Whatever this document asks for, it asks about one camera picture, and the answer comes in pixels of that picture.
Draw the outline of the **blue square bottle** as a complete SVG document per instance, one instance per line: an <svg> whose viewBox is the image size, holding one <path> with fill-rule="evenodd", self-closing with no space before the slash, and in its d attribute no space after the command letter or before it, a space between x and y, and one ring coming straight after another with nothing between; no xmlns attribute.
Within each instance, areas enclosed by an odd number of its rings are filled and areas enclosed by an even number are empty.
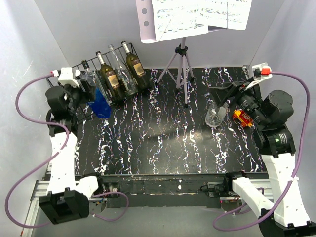
<svg viewBox="0 0 316 237"><path fill-rule="evenodd" d="M93 92L94 99L87 102L89 107L93 110L95 115L100 119L108 119L111 115L111 108L103 97L101 91L98 89L95 80L92 76L89 76L87 73L83 76L84 79L87 79L89 85L95 87Z"/></svg>

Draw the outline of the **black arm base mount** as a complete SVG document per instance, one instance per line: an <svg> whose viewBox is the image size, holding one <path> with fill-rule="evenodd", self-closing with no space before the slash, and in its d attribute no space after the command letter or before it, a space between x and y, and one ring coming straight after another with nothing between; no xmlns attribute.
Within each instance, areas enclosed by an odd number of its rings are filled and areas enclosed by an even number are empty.
<svg viewBox="0 0 316 237"><path fill-rule="evenodd" d="M101 175L93 172L106 198L108 208L123 207L207 207L219 208L225 192L208 189L221 186L224 174Z"/></svg>

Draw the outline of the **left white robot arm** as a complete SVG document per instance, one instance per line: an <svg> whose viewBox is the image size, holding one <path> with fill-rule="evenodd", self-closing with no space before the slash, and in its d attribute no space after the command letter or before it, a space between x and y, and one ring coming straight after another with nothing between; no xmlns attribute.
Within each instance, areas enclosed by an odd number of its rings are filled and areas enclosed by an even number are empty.
<svg viewBox="0 0 316 237"><path fill-rule="evenodd" d="M51 176L47 194L39 206L52 224L57 225L89 215L89 199L101 197L105 185L97 173L75 179L75 149L78 142L77 109L95 99L96 85L84 79L79 86L69 84L51 87L45 95L50 110L46 116L52 153Z"/></svg>

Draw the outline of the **small clear glass bottle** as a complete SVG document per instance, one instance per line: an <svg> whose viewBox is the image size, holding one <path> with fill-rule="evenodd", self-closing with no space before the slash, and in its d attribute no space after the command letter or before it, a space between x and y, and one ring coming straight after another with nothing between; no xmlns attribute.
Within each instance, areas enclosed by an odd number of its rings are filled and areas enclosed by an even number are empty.
<svg viewBox="0 0 316 237"><path fill-rule="evenodd" d="M228 103L224 103L223 106L218 107L214 101L211 101L208 105L205 123L211 128L220 126L228 112L228 106Z"/></svg>

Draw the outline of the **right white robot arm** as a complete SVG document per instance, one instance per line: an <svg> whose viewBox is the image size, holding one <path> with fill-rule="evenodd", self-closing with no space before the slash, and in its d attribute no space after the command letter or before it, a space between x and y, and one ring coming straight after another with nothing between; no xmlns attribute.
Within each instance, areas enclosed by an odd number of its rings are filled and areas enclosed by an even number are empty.
<svg viewBox="0 0 316 237"><path fill-rule="evenodd" d="M254 80L229 82L210 90L217 106L232 99L254 121L254 139L266 166L273 199L269 200L242 172L227 173L214 191L238 195L256 215L257 225L265 237L306 237L316 233L301 198L297 171L302 152L286 126L293 115L292 96L274 90L262 98Z"/></svg>

